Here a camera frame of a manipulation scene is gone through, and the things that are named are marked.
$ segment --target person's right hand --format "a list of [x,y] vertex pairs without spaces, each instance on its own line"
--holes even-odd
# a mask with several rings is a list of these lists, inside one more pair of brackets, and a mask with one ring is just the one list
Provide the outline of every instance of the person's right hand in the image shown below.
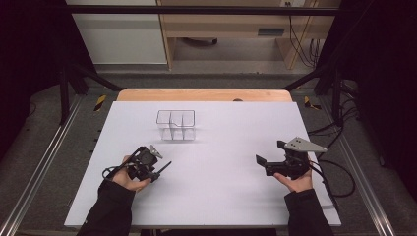
[[274,173],[275,177],[281,184],[285,185],[290,192],[303,192],[309,189],[313,189],[313,180],[312,180],[312,169],[309,169],[304,175],[298,177],[296,180],[290,180],[287,177]]

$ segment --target hand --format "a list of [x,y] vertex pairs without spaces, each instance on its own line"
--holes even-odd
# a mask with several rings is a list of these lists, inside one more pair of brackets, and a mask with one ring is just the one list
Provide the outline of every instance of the hand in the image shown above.
[[[123,162],[125,162],[129,157],[130,155],[126,155],[123,158]],[[121,170],[117,171],[117,173],[114,175],[113,182],[119,184],[120,186],[130,191],[139,192],[150,183],[150,178],[143,181],[133,181],[129,177],[127,168],[122,168]]]
[[312,180],[312,169],[309,169],[304,175],[298,177],[296,180],[290,180],[285,176],[274,173],[275,177],[281,184],[285,185],[290,192],[303,192],[309,189],[313,189],[313,180]]

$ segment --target table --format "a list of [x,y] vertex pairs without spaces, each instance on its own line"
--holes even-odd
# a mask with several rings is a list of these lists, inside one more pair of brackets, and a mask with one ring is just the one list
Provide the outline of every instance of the table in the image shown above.
[[[246,101],[230,102],[235,98]],[[162,141],[155,124],[155,114],[161,109],[195,110],[196,139]],[[104,168],[120,162],[119,156],[127,154],[126,151],[151,144],[165,157],[156,169],[171,160],[172,164],[155,183],[136,195],[133,225],[142,228],[284,225],[288,212],[283,196],[288,190],[265,175],[256,163],[255,154],[270,161],[282,161],[284,152],[276,147],[276,139],[289,141],[295,136],[308,139],[298,107],[287,91],[124,90],[112,105],[65,225],[83,223],[96,200],[96,187]],[[313,178],[325,216],[331,225],[339,225],[320,177],[314,174]]]

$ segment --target person's left hand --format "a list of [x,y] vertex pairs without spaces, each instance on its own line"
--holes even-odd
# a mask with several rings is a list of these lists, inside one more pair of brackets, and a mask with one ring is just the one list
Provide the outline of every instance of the person's left hand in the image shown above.
[[[123,158],[123,162],[125,162],[125,160],[127,160],[129,157],[130,155],[126,155]],[[150,183],[150,178],[143,181],[134,181],[129,177],[127,168],[122,168],[114,175],[113,182],[130,191],[139,192]]]

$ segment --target white tabletop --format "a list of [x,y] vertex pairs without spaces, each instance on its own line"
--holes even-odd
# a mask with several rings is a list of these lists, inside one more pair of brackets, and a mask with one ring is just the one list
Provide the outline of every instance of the white tabletop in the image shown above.
[[[196,139],[163,141],[158,110],[195,110]],[[104,168],[118,165],[139,146],[164,156],[160,178],[136,194],[133,225],[151,228],[274,227],[288,222],[286,187],[257,164],[284,160],[277,140],[309,140],[294,102],[116,101],[112,104],[88,169],[65,221],[83,224],[97,197]],[[316,157],[310,153],[312,160]],[[321,177],[314,187],[330,225],[340,225]]]

